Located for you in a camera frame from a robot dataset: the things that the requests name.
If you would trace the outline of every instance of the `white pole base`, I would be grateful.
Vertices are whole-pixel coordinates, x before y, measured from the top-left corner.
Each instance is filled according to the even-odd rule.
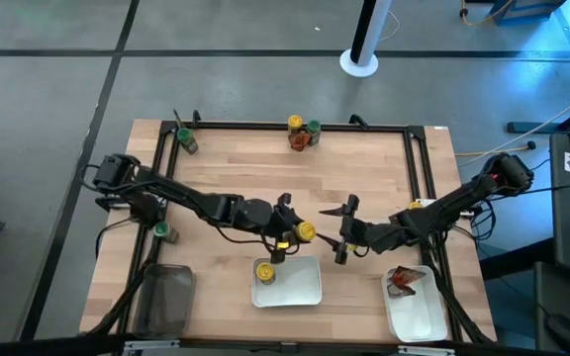
[[[351,49],[347,49],[340,56],[340,66],[347,74],[363,78],[372,75],[377,70],[379,62],[375,54],[369,60],[368,65],[357,65],[351,60]]]

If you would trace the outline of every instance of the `yellow jar lid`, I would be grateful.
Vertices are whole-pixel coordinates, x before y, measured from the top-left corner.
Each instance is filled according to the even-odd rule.
[[[261,281],[271,281],[274,278],[274,267],[267,262],[256,266],[256,277]]]
[[[412,203],[408,204],[408,210],[418,209],[418,208],[423,208],[423,207],[424,207],[424,205],[420,202],[412,202]]]
[[[296,234],[304,241],[311,241],[316,237],[316,228],[310,222],[301,222],[296,225]]]
[[[287,119],[287,125],[292,129],[298,129],[303,125],[303,118],[300,115],[292,115]]]

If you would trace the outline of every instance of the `concrete floor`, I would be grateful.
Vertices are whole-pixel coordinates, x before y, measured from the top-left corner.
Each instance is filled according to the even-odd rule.
[[[344,49],[359,14],[352,0],[147,0],[136,13],[127,49]],[[0,48],[113,49],[129,0],[0,1]],[[473,19],[490,7],[470,7]],[[449,126],[457,151],[489,149],[511,136],[508,121],[544,121],[570,104],[569,52],[556,16],[547,22],[499,28],[466,27],[456,0],[397,1],[392,50],[526,50],[544,58],[381,58],[371,78],[345,75],[336,57],[124,57],[116,76],[92,162],[125,149],[136,118],[170,119],[171,108],[205,120],[281,121],[291,113],[345,122],[358,113],[369,123]],[[570,0],[563,7],[570,24]],[[389,19],[385,33],[396,24]],[[111,57],[0,57],[0,341],[13,339],[46,256],[53,222],[94,116]],[[522,153],[530,166],[548,157],[547,144]],[[463,179],[481,162],[461,169]],[[548,166],[536,187],[550,183]],[[78,197],[37,337],[78,329],[94,268],[94,238],[106,214],[94,195]],[[525,207],[522,215],[510,205]],[[487,245],[509,250],[552,234],[548,194],[504,200]],[[521,289],[530,278],[515,277]],[[520,334],[498,281],[488,284],[500,327]]]

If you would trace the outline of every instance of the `wooden table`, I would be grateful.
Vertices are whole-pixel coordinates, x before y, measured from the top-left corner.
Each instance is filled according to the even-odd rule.
[[[135,120],[127,153],[151,166],[160,121]],[[235,193],[276,202],[292,194],[297,214],[319,233],[337,236],[339,218],[318,214],[360,198],[357,216],[371,222],[406,208],[411,201],[402,136],[393,133],[326,133],[320,145],[304,152],[289,148],[286,133],[277,131],[196,130],[199,152],[180,149],[174,179],[203,192]],[[447,128],[426,128],[427,147],[439,196],[458,188],[459,176]],[[421,173],[419,155],[416,157]],[[160,172],[165,172],[162,163]],[[420,174],[422,191],[424,177]],[[126,212],[110,213],[108,223]],[[193,212],[170,205],[167,220],[178,228],[176,245],[164,244],[159,262],[188,265],[195,273],[192,315],[183,337],[217,340],[275,340],[350,343],[397,343],[388,327],[380,278],[398,265],[420,264],[416,247],[401,247],[365,258],[350,255],[344,266],[316,239],[299,255],[315,255],[321,263],[323,300],[317,306],[259,309],[251,301],[252,261],[267,257],[259,244],[223,240]],[[137,226],[105,233],[80,324],[88,330],[123,292]],[[257,239],[227,230],[234,239]],[[474,242],[452,230],[446,242],[455,295],[470,317],[496,339]]]

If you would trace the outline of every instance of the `white tray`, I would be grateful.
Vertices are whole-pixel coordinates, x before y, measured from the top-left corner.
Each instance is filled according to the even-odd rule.
[[[408,268],[426,273],[419,281],[409,284],[416,292],[414,296],[392,298],[388,295],[386,281],[395,268],[382,277],[388,326],[404,342],[443,340],[447,336],[447,324],[432,270],[427,266]]]
[[[257,258],[252,263],[252,302],[259,308],[285,306],[314,306],[323,299],[321,267],[314,256],[287,257],[285,262],[272,265],[274,282],[263,284],[257,277],[256,266],[269,258]]]

